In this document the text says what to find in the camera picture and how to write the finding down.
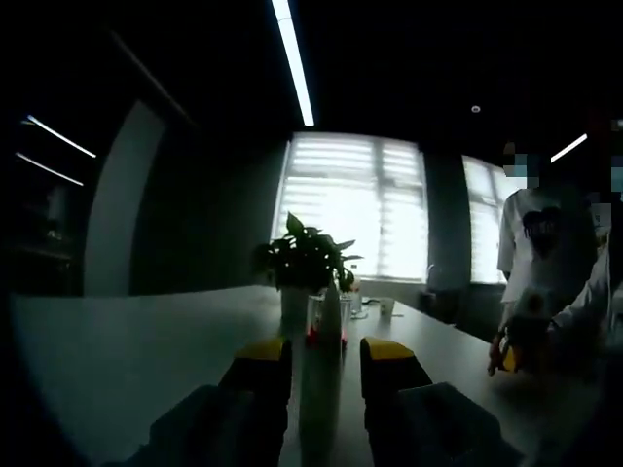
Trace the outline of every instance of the white t-shirt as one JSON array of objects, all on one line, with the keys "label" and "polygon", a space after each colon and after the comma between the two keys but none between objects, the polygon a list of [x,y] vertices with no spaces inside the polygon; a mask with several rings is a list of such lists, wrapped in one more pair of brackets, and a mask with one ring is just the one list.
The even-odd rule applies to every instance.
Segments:
[{"label": "white t-shirt", "polygon": [[529,286],[572,300],[596,255],[590,211],[573,187],[523,189],[504,203],[497,268],[510,279],[503,303],[519,300]]}]

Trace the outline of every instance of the water bottle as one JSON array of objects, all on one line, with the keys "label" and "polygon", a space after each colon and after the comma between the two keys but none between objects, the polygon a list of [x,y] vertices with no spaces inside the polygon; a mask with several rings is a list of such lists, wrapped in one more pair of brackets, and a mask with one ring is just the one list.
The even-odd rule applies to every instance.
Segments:
[{"label": "water bottle", "polygon": [[357,276],[357,265],[350,267],[354,280],[350,285],[350,313],[357,314],[361,312],[361,280]]}]

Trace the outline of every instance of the window blind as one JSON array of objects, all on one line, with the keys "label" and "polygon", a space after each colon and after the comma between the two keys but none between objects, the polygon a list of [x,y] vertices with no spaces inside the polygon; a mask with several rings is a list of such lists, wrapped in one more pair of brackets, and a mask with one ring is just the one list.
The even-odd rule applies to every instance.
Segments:
[{"label": "window blind", "polygon": [[422,155],[416,145],[330,133],[298,133],[286,154],[273,238],[287,213],[354,239],[359,275],[424,281],[428,223]]},{"label": "window blind", "polygon": [[502,168],[468,156],[463,156],[463,168],[471,220],[471,281],[505,283],[497,270],[499,225],[504,202],[522,187],[522,180],[507,177]]}]

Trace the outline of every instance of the ceiling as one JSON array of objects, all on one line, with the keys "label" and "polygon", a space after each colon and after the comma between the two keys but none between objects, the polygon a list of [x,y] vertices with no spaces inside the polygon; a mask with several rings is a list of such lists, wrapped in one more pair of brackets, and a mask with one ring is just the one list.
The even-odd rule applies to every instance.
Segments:
[{"label": "ceiling", "polygon": [[[593,90],[620,102],[608,71],[617,52],[616,15],[608,12],[380,4],[353,9],[336,3],[290,0],[316,130],[395,137],[429,152],[460,151],[500,163],[507,138],[542,154],[577,138],[585,131]],[[270,0],[178,0],[136,14],[125,5],[92,22],[103,37],[102,23],[208,137],[251,140],[304,128]],[[73,36],[68,43],[76,48],[83,42]],[[74,81],[84,77],[78,81],[87,92],[87,84],[103,76],[107,86],[114,85],[108,89],[127,92],[120,76],[129,73],[119,63],[128,61],[111,52],[111,41],[107,47],[87,71],[82,63],[89,50],[78,47],[63,61],[73,68],[56,73],[55,86],[69,75]],[[62,103],[67,92],[56,94],[55,102]],[[109,93],[95,94],[97,104],[84,109],[88,99],[78,92],[73,100],[85,110],[80,115],[105,114],[115,101]],[[473,105],[482,111],[472,113]],[[112,121],[116,127],[119,117]],[[82,126],[87,140],[98,141],[97,125]],[[104,142],[95,146],[105,148]]]}]

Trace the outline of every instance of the white table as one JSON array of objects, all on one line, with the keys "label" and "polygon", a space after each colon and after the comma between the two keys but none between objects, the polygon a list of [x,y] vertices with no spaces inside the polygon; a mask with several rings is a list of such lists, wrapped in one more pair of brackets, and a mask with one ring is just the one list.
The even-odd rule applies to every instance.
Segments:
[{"label": "white table", "polygon": [[[597,398],[593,385],[568,378],[550,378],[543,387],[532,376],[498,372],[487,374],[489,345],[452,326],[443,324],[400,303],[393,317],[381,317],[378,306],[370,306],[368,317],[348,323],[348,348],[337,387],[337,426],[327,426],[325,436],[335,439],[329,465],[373,466],[363,417],[359,342],[373,336],[396,341],[412,349],[433,382],[447,381],[499,420],[502,436],[521,454],[531,454],[541,436],[547,434],[568,443],[586,419]],[[294,340],[294,387],[289,408],[289,426],[282,450],[282,466],[299,463],[301,442],[298,416],[304,345]]]},{"label": "white table", "polygon": [[[65,435],[97,465],[124,460],[149,438],[151,424],[203,384],[217,383],[246,343],[279,330],[279,294],[271,288],[122,298],[16,297],[11,312],[33,383]],[[332,465],[372,466],[359,375],[359,341],[374,336],[411,348],[434,382],[448,381],[500,421],[506,441],[528,453],[551,412],[530,377],[487,375],[488,344],[396,303],[383,321],[372,308],[348,324],[338,378]],[[281,465],[300,465],[298,434],[304,347],[294,342],[290,423]],[[557,381],[589,405],[593,391]],[[565,423],[572,426],[572,404]]]}]

